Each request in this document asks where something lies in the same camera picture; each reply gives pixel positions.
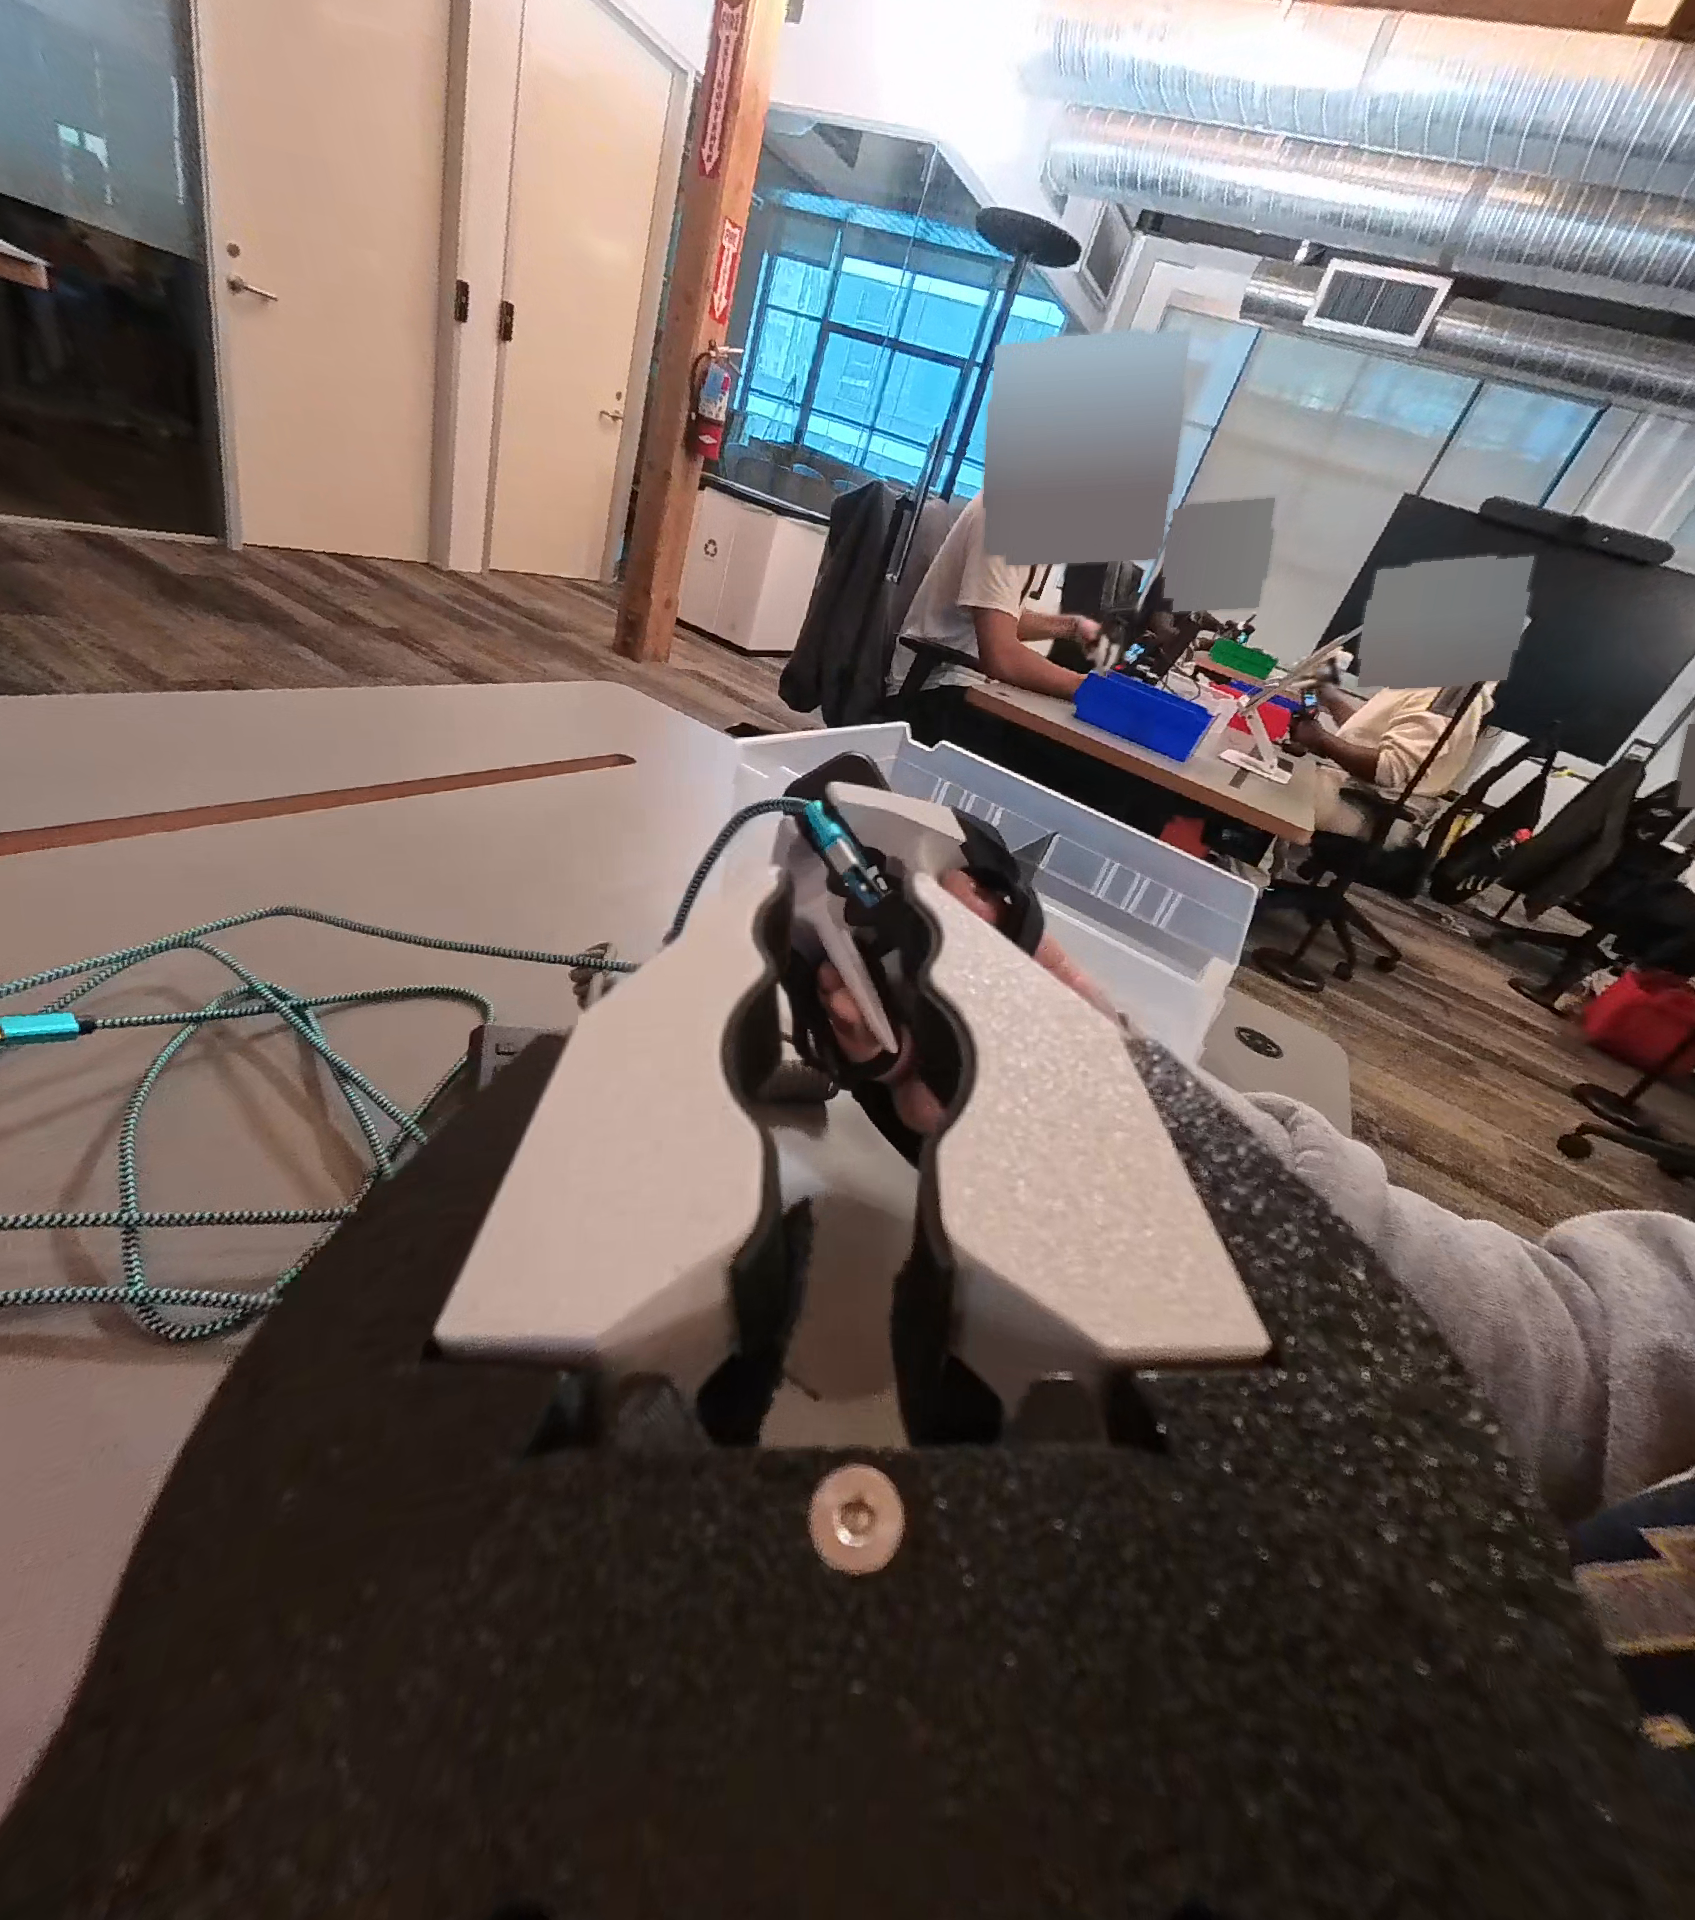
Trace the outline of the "dark jacket on chair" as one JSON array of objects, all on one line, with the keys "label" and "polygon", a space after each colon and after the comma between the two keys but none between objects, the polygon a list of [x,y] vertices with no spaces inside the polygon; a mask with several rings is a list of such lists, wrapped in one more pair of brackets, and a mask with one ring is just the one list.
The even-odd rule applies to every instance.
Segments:
[{"label": "dark jacket on chair", "polygon": [[946,540],[950,510],[938,497],[872,479],[836,497],[808,613],[786,667],[786,708],[824,728],[876,722],[902,624]]},{"label": "dark jacket on chair", "polygon": [[1695,978],[1692,854],[1670,840],[1686,809],[1678,781],[1644,781],[1644,759],[1610,765],[1506,859],[1500,884],[1530,921],[1564,909],[1584,923],[1550,975],[1510,979],[1516,994],[1554,1005],[1604,965]]}]

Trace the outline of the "wooden post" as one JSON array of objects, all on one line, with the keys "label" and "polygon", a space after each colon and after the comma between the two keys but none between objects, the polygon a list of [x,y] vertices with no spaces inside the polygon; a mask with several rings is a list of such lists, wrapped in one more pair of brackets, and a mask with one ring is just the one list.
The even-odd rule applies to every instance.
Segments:
[{"label": "wooden post", "polygon": [[784,2],[718,2],[712,15],[620,590],[616,650],[626,659],[666,661],[674,641],[708,443],[694,418],[706,374],[730,356],[784,21]]}]

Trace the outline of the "blue plastic bin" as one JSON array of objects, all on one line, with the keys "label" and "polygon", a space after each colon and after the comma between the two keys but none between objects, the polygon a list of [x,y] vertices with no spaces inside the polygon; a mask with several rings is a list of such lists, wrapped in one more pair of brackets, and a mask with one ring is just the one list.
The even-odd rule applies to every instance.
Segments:
[{"label": "blue plastic bin", "polygon": [[1076,688],[1074,715],[1174,762],[1188,762],[1216,720],[1216,712],[1198,696],[1112,672],[1092,674]]}]

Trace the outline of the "red bag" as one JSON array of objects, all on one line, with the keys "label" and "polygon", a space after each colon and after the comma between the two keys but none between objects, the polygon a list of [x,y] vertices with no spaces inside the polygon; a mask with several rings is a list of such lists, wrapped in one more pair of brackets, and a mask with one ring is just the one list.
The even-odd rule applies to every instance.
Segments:
[{"label": "red bag", "polygon": [[1588,997],[1580,1030],[1594,1049],[1660,1077],[1695,1069],[1695,988],[1672,971],[1628,970]]}]

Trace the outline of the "large black screen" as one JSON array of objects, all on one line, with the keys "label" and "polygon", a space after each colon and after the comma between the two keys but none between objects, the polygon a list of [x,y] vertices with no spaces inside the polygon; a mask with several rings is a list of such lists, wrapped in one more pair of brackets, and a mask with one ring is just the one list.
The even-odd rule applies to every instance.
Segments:
[{"label": "large black screen", "polygon": [[1676,570],[1672,553],[1664,540],[1502,493],[1464,510],[1406,493],[1320,637],[1358,628],[1390,570],[1528,560],[1530,621],[1484,723],[1608,762],[1695,659],[1695,574]]}]

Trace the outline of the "person's right hand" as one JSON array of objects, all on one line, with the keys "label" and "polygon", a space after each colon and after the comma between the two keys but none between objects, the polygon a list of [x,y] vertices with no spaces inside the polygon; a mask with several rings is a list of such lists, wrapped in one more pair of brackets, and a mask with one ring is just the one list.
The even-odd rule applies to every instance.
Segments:
[{"label": "person's right hand", "polygon": [[[978,880],[966,870],[948,872],[940,875],[942,888],[966,906],[974,916],[994,926],[1006,935],[1008,919],[1008,895]],[[1100,984],[1084,971],[1066,947],[1054,937],[1052,932],[1044,929],[1040,942],[1032,947],[1030,954],[1042,968],[1046,968],[1056,979],[1060,979],[1068,989],[1088,1001],[1100,1018],[1114,1024],[1126,1039],[1136,1035],[1128,1015],[1120,1012],[1114,1001],[1106,995]]]}]

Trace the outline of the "black floor lamp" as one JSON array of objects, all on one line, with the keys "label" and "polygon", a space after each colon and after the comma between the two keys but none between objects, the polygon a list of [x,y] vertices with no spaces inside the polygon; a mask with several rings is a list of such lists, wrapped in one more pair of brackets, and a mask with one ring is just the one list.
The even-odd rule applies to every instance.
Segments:
[{"label": "black floor lamp", "polygon": [[1002,287],[990,296],[984,307],[978,352],[970,358],[970,368],[956,376],[948,415],[922,472],[920,492],[942,502],[956,493],[982,402],[988,396],[996,356],[1030,269],[1044,273],[1070,272],[1082,258],[1082,244],[1064,225],[1006,203],[982,208],[976,231],[1006,260],[1006,269]]}]

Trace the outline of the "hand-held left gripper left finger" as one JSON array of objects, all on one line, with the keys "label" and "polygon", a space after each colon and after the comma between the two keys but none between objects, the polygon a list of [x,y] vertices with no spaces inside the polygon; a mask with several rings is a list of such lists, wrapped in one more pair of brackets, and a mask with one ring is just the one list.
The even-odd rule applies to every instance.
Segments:
[{"label": "hand-held left gripper left finger", "polygon": [[782,880],[738,880],[585,1012],[435,1326],[455,1362],[700,1388],[780,1225],[748,1090],[780,1057]]}]

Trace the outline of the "person's right forearm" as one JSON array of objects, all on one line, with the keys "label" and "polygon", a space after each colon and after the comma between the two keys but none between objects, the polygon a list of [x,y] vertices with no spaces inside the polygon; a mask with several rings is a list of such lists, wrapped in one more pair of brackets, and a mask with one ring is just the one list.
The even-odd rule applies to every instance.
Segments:
[{"label": "person's right forearm", "polygon": [[1402,1284],[1564,1522],[1695,1473],[1695,1219],[1592,1211],[1520,1235],[1396,1186],[1298,1100],[1196,1082]]}]

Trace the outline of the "wooden office desk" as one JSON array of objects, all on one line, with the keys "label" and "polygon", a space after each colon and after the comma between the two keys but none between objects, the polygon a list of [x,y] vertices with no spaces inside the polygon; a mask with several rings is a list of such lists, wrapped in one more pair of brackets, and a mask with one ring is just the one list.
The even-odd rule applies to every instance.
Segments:
[{"label": "wooden office desk", "polygon": [[1296,771],[1286,781],[1268,780],[1230,762],[1210,738],[1200,739],[1190,758],[1174,759],[1080,720],[1058,698],[1012,683],[976,683],[964,696],[974,708],[1008,726],[1090,755],[1280,842],[1304,847],[1314,838],[1316,800],[1310,771]]}]

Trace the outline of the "white vent grille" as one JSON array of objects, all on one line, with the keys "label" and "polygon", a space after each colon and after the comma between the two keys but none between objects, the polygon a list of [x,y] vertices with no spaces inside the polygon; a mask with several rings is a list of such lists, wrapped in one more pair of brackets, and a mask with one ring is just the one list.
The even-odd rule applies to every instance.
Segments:
[{"label": "white vent grille", "polygon": [[1304,329],[1418,349],[1448,305],[1452,276],[1392,264],[1328,260],[1300,323]]}]

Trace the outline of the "clear plastic bin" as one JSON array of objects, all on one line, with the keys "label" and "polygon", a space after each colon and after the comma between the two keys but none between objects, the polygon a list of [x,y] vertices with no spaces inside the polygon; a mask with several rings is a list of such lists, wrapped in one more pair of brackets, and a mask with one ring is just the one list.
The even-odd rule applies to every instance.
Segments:
[{"label": "clear plastic bin", "polygon": [[1248,880],[960,745],[922,745],[902,723],[734,736],[740,803],[860,755],[894,791],[988,822],[1054,937],[1110,1001],[1146,1037],[1200,1062],[1244,954],[1258,899]]}]

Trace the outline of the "silver ventilation duct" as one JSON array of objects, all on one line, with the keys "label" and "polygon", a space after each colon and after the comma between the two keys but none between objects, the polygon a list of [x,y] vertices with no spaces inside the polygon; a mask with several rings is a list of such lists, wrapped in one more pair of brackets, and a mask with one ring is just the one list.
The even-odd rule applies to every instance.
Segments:
[{"label": "silver ventilation duct", "polygon": [[1070,193],[1695,318],[1695,44],[1330,4],[1054,4]]},{"label": "silver ventilation duct", "polygon": [[1242,322],[1358,346],[1404,363],[1695,423],[1695,343],[1450,296],[1428,309],[1426,327],[1416,337],[1368,323],[1322,323],[1316,300],[1340,269],[1340,260],[1326,268],[1262,261],[1244,282]]}]

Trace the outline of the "white door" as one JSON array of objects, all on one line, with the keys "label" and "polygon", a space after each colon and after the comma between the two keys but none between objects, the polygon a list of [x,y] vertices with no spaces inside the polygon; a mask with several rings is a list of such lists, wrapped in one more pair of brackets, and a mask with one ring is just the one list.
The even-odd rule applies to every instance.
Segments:
[{"label": "white door", "polygon": [[690,78],[613,4],[525,6],[487,564],[620,561]]},{"label": "white door", "polygon": [[235,538],[429,556],[451,6],[193,6]]}]

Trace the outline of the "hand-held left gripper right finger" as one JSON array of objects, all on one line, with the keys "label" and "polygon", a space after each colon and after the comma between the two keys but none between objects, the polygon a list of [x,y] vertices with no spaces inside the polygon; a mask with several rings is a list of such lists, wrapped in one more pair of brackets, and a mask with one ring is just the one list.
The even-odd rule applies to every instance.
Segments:
[{"label": "hand-held left gripper right finger", "polygon": [[1130,1039],[934,875],[926,1004],[960,1079],[924,1197],[954,1265],[954,1351],[982,1379],[1254,1368],[1272,1335]]}]

